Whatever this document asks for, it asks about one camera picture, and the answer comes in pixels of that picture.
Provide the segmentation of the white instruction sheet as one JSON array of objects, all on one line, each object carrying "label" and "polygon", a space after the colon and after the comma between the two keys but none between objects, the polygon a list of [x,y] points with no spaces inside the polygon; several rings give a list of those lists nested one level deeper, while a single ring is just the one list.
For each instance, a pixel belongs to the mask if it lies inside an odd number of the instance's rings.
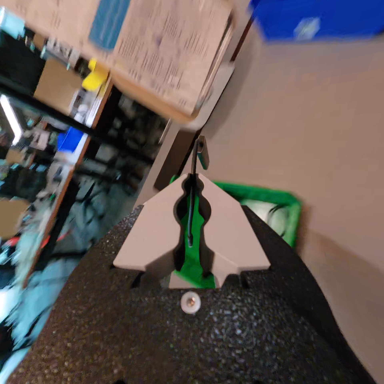
[{"label": "white instruction sheet", "polygon": [[1,0],[1,6],[47,38],[72,46],[87,59],[95,48],[88,41],[99,0]]}]

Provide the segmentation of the yellow bin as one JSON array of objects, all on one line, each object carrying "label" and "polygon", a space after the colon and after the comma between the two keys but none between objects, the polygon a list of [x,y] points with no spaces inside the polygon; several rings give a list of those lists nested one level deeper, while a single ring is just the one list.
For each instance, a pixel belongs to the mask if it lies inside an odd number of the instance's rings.
[{"label": "yellow bin", "polygon": [[88,63],[90,73],[84,78],[82,87],[88,92],[96,92],[108,79],[109,69],[96,59]]}]

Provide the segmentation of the blue header laminated sheet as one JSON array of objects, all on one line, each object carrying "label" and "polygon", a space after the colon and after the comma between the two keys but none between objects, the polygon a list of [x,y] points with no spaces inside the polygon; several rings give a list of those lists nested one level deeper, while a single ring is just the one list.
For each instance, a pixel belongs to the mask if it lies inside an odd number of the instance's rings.
[{"label": "blue header laminated sheet", "polygon": [[229,1],[96,1],[88,42],[125,79],[191,115],[232,32]]}]

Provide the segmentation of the blue plastic bin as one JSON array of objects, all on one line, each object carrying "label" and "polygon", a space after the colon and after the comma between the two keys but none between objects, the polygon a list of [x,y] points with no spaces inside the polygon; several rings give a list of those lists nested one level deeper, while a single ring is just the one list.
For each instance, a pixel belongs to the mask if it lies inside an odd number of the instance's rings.
[{"label": "blue plastic bin", "polygon": [[383,33],[383,0],[252,0],[267,41],[359,40]]}]

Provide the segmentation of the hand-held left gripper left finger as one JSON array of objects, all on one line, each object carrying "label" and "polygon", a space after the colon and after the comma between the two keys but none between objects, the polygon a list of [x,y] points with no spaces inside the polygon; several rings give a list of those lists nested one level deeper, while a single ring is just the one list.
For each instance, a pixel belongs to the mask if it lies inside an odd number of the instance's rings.
[{"label": "hand-held left gripper left finger", "polygon": [[188,175],[184,174],[147,200],[113,261],[113,266],[143,272],[142,283],[169,279],[169,288],[191,288],[176,272],[185,261]]}]

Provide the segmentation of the wooden document stand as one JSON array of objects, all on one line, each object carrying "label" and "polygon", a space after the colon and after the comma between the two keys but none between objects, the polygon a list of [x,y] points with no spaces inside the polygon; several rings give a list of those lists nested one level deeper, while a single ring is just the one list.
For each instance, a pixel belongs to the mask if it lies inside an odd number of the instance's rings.
[{"label": "wooden document stand", "polygon": [[208,89],[208,93],[207,93],[206,97],[202,101],[202,104],[200,105],[200,107],[196,108],[195,111],[191,115],[187,115],[187,114],[183,113],[182,111],[180,111],[176,107],[165,103],[160,98],[156,97],[154,94],[146,91],[145,89],[141,89],[139,86],[136,86],[131,81],[125,79],[123,76],[119,75],[115,71],[110,70],[109,67],[106,64],[104,64],[101,60],[99,60],[96,56],[94,56],[91,59],[96,59],[97,61],[99,61],[101,64],[103,64],[105,67],[107,67],[109,69],[109,74],[111,75],[113,84],[126,96],[131,97],[135,101],[138,101],[140,104],[144,105],[148,109],[151,109],[152,111],[156,112],[157,114],[159,114],[165,118],[171,119],[171,120],[178,122],[178,123],[181,123],[181,124],[189,123],[189,122],[193,121],[199,115],[200,109],[204,105],[205,100],[210,97],[210,94],[212,92],[211,91],[212,85],[214,84],[215,77],[217,75],[217,72],[218,72],[221,64],[222,64],[223,57],[227,51],[228,45],[232,39],[234,27],[235,27],[235,11],[233,9],[232,32],[229,36],[230,39],[227,41],[227,43],[225,43],[223,45],[224,50],[220,56],[222,59],[217,64],[217,71],[215,71],[212,75],[212,79],[211,79],[212,83]]}]

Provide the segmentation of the green plastic bin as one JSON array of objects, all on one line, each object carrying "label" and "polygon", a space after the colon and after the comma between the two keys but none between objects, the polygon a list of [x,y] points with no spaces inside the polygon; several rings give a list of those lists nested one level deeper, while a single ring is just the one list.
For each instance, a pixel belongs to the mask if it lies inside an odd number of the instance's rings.
[{"label": "green plastic bin", "polygon": [[[247,206],[272,228],[283,240],[296,247],[300,224],[302,202],[289,192],[267,189],[260,186],[214,182],[241,205]],[[185,261],[181,271],[173,271],[169,288],[218,288],[214,277],[203,277],[199,261],[200,229],[204,223],[199,213],[199,198],[195,197],[193,213],[190,214],[190,197],[187,195],[186,212],[181,211],[181,224],[184,229]]]}]

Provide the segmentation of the small blue bin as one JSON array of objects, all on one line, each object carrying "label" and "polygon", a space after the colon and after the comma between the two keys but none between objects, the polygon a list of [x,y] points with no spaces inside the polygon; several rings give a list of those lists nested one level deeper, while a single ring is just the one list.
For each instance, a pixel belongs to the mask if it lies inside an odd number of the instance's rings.
[{"label": "small blue bin", "polygon": [[58,134],[57,151],[74,153],[84,133],[74,127],[69,127],[66,132]]}]

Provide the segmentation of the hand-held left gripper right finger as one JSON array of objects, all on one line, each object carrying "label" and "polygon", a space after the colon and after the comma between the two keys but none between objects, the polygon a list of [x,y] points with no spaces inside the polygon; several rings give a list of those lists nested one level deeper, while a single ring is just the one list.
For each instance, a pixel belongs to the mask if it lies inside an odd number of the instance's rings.
[{"label": "hand-held left gripper right finger", "polygon": [[202,233],[207,251],[201,251],[205,269],[221,288],[229,275],[267,270],[268,260],[241,204],[202,174],[200,203],[210,213]]}]

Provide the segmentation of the cardboard box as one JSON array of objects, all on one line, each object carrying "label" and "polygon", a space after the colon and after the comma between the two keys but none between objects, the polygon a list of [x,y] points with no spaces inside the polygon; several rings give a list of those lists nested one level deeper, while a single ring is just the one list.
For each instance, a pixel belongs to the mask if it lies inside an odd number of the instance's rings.
[{"label": "cardboard box", "polygon": [[45,62],[33,97],[69,116],[82,88],[83,80],[73,70],[54,58]]}]

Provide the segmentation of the dark grey usb hub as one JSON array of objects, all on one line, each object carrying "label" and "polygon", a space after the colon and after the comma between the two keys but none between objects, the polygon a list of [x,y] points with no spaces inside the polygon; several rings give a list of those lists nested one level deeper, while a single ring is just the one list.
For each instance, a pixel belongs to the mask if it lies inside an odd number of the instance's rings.
[{"label": "dark grey usb hub", "polygon": [[194,207],[195,207],[195,197],[197,191],[197,160],[200,161],[204,170],[207,170],[209,167],[209,154],[207,149],[207,144],[205,137],[203,135],[199,135],[194,142],[193,150],[192,150],[192,163],[189,173],[189,209],[188,209],[188,221],[187,221],[187,240],[188,246],[191,248],[193,246],[193,233],[192,233],[192,224],[194,217]]}]

